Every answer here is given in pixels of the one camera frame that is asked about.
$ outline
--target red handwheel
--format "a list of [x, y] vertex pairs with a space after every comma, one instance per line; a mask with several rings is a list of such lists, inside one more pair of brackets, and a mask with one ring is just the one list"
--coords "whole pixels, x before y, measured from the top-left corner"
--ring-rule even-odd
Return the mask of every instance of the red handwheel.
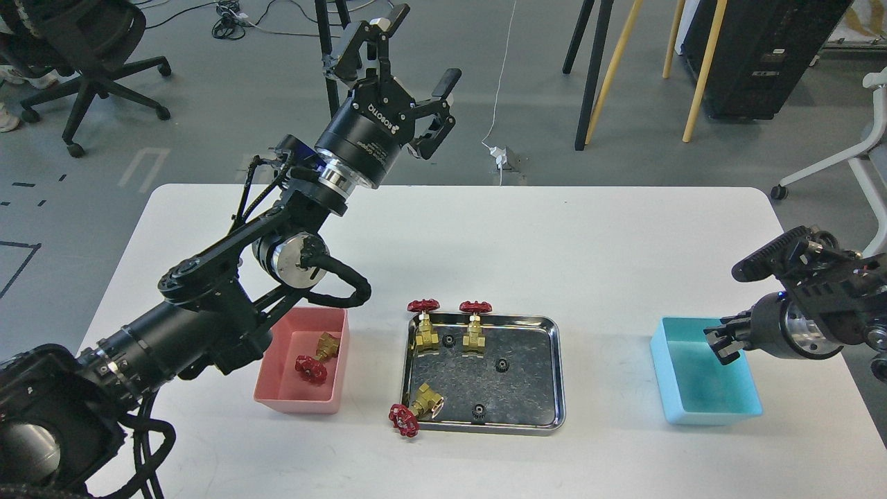
[[433, 298], [425, 299], [425, 300], [413, 300], [409, 305], [406, 306], [406, 310], [409, 312], [431, 312], [432, 310], [437, 310], [441, 307], [441, 304], [437, 302], [437, 300]]
[[295, 358], [295, 370], [302, 373], [302, 377], [316, 384], [326, 381], [326, 368], [314, 357], [299, 355]]
[[389, 411], [389, 419], [394, 427], [405, 437], [415, 437], [419, 432], [419, 421], [404, 404], [395, 404]]
[[459, 309], [465, 313], [488, 313], [493, 311], [493, 305], [487, 302], [462, 302]]

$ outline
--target robotic arm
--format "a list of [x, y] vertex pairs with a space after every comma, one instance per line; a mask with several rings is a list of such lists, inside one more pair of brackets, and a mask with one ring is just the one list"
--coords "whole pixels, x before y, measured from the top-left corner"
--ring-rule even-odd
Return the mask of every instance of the robotic arm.
[[740, 282], [771, 275], [785, 291], [705, 330], [721, 364], [738, 359], [740, 350], [823, 360], [844, 345], [866, 343], [879, 352], [872, 373], [887, 382], [887, 254], [863, 258], [840, 249], [832, 234], [800, 226], [733, 267]]
[[[108, 497], [145, 490], [175, 440], [170, 424], [149, 417], [163, 384], [194, 379], [210, 365], [227, 375], [261, 359], [271, 325], [301, 299], [342, 308], [369, 299], [369, 283], [329, 255], [318, 231], [330, 213], [345, 213], [356, 185], [378, 187], [402, 147], [428, 159], [455, 124], [447, 99], [458, 69], [447, 70], [432, 99], [420, 103], [390, 74], [388, 40], [408, 12], [398, 5], [388, 18], [350, 25], [344, 48], [325, 60], [329, 75], [352, 83], [349, 96], [316, 147], [286, 136], [274, 159], [254, 158], [231, 231], [161, 277], [162, 303], [78, 357], [42, 345], [0, 364], [0, 484], [23, 484], [21, 496], [43, 496], [46, 489], [85, 494], [85, 481], [117, 454], [125, 426], [137, 436], [160, 432], [164, 441], [153, 453], [137, 441], [136, 475]], [[352, 66], [362, 44], [378, 67], [357, 79]], [[416, 120], [427, 115], [431, 126], [414, 137]], [[247, 207], [253, 174], [263, 164], [275, 180]], [[273, 206], [250, 218], [275, 188], [281, 194]], [[239, 284], [247, 246], [279, 283], [255, 300]], [[351, 296], [311, 291], [325, 273], [351, 285]], [[129, 414], [136, 409], [137, 416]], [[4, 487], [0, 495], [16, 495]]]

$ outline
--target metal tray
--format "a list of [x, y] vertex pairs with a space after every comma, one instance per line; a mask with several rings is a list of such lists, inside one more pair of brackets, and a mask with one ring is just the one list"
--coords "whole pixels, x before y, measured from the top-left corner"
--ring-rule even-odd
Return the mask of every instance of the metal tray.
[[[435, 417], [420, 418], [422, 430], [545, 434], [563, 424], [566, 415], [557, 325], [536, 315], [481, 317], [486, 349], [483, 356], [462, 354], [465, 313], [431, 313], [440, 347], [417, 354], [413, 338], [418, 315], [409, 325], [401, 403], [409, 407], [423, 383], [443, 395]], [[453, 345], [444, 346], [447, 335]], [[508, 369], [496, 369], [500, 359]], [[475, 417], [477, 404], [483, 417]]]

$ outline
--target blue bin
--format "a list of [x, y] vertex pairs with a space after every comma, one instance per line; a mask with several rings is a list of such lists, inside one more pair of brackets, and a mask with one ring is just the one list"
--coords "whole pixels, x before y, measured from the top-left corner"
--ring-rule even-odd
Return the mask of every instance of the blue bin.
[[705, 341], [703, 329], [720, 321], [663, 317], [650, 350], [659, 381], [665, 419], [671, 424], [737, 423], [764, 413], [745, 352], [722, 366]]

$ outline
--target gray floor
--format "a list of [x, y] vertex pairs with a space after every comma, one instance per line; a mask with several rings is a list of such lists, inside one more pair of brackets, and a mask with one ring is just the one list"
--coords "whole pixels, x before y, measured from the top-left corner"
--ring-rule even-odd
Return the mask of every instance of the gray floor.
[[[174, 2], [146, 13], [151, 23], [198, 3]], [[311, 10], [310, 2], [303, 4]], [[404, 154], [387, 184], [498, 184], [480, 142], [491, 126], [513, 4], [411, 2], [411, 14], [392, 40], [393, 71], [422, 97], [445, 68], [460, 67], [464, 76], [453, 109], [458, 125], [432, 162]], [[679, 62], [670, 80], [660, 77], [673, 4], [651, 2], [640, 14], [594, 142], [576, 152], [591, 34], [573, 75], [561, 74], [561, 62], [580, 4], [517, 3], [496, 124], [487, 140], [511, 147], [522, 159], [521, 173], [506, 175], [506, 185], [752, 186], [768, 192], [780, 178], [857, 142], [871, 119], [871, 92], [860, 82], [884, 61], [825, 59], [807, 71], [776, 119], [725, 124], [703, 118], [694, 141], [681, 143], [693, 83]], [[255, 20], [265, 2], [241, 0], [241, 6]], [[628, 7], [620, 2], [614, 9], [605, 60]], [[386, 10], [378, 1], [355, 15], [371, 18]], [[168, 56], [174, 74], [164, 80], [147, 71], [124, 83], [167, 106], [170, 121], [115, 98], [97, 100], [76, 136], [87, 155], [73, 159], [59, 138], [71, 104], [65, 100], [39, 107], [40, 123], [0, 136], [0, 202], [9, 203], [0, 206], [0, 241], [24, 245], [0, 244], [0, 286], [33, 253], [0, 297], [0, 356], [43, 342], [72, 349], [80, 344], [155, 187], [240, 181], [245, 158], [283, 134], [313, 143], [325, 128], [316, 39], [253, 31], [238, 42], [219, 41], [209, 33], [215, 20], [211, 7], [188, 12], [149, 31], [138, 47], [136, 57]], [[274, 4], [262, 25], [316, 29], [288, 2]], [[0, 100], [17, 112], [16, 102], [32, 92], [6, 84]], [[875, 233], [875, 218], [845, 166], [798, 182], [773, 208], [785, 228], [817, 224], [848, 248], [864, 248]], [[743, 234], [724, 227], [719, 237]], [[868, 374], [871, 356], [866, 347], [844, 354], [887, 438], [887, 387]]]

